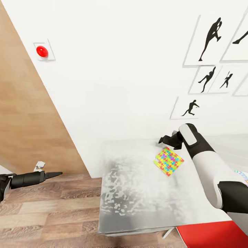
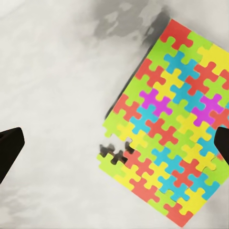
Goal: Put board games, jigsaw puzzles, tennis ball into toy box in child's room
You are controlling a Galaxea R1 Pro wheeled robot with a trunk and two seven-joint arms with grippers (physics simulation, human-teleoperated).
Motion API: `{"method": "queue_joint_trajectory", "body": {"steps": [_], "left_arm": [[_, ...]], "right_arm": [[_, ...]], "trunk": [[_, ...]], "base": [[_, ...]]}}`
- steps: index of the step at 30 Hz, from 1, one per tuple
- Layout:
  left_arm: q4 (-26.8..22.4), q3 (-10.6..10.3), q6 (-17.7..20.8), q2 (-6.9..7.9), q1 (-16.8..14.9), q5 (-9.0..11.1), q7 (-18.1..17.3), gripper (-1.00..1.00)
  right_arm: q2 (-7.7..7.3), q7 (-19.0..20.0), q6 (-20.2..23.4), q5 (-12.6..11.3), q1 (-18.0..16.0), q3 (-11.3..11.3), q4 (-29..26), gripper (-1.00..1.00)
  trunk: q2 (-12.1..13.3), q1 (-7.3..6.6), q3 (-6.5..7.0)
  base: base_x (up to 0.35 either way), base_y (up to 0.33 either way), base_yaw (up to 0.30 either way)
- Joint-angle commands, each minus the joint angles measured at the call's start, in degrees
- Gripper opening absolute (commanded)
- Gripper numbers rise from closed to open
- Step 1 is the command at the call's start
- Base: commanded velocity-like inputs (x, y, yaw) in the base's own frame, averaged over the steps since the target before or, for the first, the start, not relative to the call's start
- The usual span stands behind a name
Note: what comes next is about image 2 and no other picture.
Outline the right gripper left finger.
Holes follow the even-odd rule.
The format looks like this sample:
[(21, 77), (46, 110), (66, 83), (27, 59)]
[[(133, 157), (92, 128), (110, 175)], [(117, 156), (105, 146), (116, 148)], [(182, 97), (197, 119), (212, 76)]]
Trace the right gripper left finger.
[(0, 132), (0, 184), (24, 145), (21, 127)]

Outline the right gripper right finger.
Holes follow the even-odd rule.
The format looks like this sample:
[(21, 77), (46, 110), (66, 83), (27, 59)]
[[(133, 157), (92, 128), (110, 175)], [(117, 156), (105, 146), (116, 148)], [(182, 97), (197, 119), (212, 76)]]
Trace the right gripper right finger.
[(216, 146), (229, 165), (229, 129), (218, 127), (213, 144)]

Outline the jigsaw puzzle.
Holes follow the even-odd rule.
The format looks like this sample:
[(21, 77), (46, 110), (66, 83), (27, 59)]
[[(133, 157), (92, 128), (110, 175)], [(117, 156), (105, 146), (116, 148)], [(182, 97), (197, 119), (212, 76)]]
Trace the jigsaw puzzle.
[(134, 152), (101, 152), (98, 168), (183, 228), (229, 178), (213, 144), (229, 129), (229, 53), (172, 19), (103, 126)]

